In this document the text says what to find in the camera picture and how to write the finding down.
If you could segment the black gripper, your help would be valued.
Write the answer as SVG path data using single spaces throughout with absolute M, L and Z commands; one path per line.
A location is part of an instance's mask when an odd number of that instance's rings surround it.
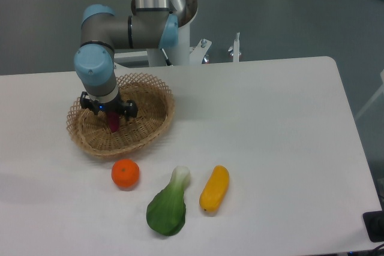
M 138 113 L 137 104 L 133 100 L 123 102 L 120 97 L 115 97 L 109 102 L 101 103 L 88 98 L 86 91 L 81 93 L 79 103 L 82 109 L 88 109 L 93 112 L 94 115 L 98 115 L 99 112 L 116 113 L 117 115 L 124 116 L 126 121 L 129 121 L 131 118 L 136 118 Z

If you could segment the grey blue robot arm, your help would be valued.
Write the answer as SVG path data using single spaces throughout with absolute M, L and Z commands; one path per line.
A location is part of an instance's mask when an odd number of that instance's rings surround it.
M 137 116 L 133 100 L 123 101 L 114 73 L 117 49 L 165 49 L 178 43 L 178 18 L 169 0 L 135 0 L 135 14 L 124 19 L 108 6 L 94 4 L 83 13 L 81 45 L 74 67 L 85 91 L 80 105 L 108 120 Z

